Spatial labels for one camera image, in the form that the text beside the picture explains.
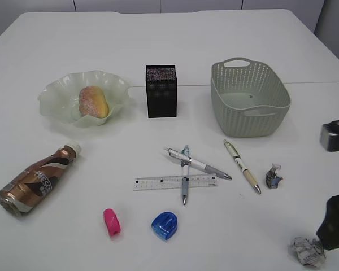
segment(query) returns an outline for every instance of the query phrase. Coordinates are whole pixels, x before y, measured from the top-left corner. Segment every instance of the bottle cap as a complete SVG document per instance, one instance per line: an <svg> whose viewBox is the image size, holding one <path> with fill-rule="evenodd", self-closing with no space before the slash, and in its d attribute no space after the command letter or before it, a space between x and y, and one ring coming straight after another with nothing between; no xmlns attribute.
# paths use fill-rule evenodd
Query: bottle cap
<svg viewBox="0 0 339 271"><path fill-rule="evenodd" d="M81 147L80 147L79 143L74 141L74 140L70 140L68 143L65 144L65 146L72 148L75 152L76 157L78 157L78 155L81 152Z"/></svg>

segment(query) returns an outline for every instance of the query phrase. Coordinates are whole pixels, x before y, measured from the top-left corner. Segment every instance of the transparent ruler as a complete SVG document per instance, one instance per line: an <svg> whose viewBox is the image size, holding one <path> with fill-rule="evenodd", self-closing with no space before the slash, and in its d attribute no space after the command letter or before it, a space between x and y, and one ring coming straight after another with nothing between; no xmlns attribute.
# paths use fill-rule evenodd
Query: transparent ruler
<svg viewBox="0 0 339 271"><path fill-rule="evenodd" d="M175 189L182 187L182 178L187 176L166 176L135 178L133 190ZM188 187L217 186L216 174L190 175Z"/></svg>

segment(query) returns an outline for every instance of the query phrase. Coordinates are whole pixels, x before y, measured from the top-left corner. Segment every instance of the gray-green basket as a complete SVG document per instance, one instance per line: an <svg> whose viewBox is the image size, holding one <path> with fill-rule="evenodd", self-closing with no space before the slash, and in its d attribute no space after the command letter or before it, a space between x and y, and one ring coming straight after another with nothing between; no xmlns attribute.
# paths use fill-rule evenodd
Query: gray-green basket
<svg viewBox="0 0 339 271"><path fill-rule="evenodd" d="M225 67L234 60L244 67ZM232 58L211 68L211 99L223 132L230 137L272 134L290 107L290 96L276 73L265 63Z"/></svg>

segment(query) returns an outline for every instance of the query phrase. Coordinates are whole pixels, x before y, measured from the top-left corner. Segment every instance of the white pen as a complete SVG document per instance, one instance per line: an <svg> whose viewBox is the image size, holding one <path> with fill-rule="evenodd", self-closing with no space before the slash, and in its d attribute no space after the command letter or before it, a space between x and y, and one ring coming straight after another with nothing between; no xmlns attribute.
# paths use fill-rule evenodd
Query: white pen
<svg viewBox="0 0 339 271"><path fill-rule="evenodd" d="M261 194L261 189L258 185L258 182L256 182L255 177L251 174L249 169L245 166L244 161L242 161L240 155L238 154L237 150L235 149L234 145L232 145L230 142L224 140L225 147L227 151L232 156L233 160L235 160L236 164L239 166L239 168L242 170L242 174L245 176L249 184L255 189L255 191L258 194Z"/></svg>
<svg viewBox="0 0 339 271"><path fill-rule="evenodd" d="M193 159L192 157L190 156L187 156L187 155L184 155L178 151L175 151L171 148L164 148L168 154L171 156L171 157L174 157L174 158L177 158L177 159L180 159L184 162L187 162L189 165L193 165L194 167L197 167L203 171L205 171L206 173L215 173L217 175L217 177L220 177L222 179L228 179L228 180L231 180L231 176L210 166L210 165L206 165L205 163L203 162L200 162L198 160L195 160Z"/></svg>

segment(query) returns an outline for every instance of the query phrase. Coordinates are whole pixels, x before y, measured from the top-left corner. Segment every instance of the crumpled paper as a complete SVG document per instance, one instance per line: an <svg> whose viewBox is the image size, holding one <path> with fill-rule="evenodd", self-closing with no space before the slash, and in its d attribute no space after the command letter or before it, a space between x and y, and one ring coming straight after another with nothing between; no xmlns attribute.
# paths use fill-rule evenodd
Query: crumpled paper
<svg viewBox="0 0 339 271"><path fill-rule="evenodd" d="M323 245L316 239L310 241L306 238L296 237L292 241L290 248L296 252L302 265L319 268L325 263Z"/></svg>

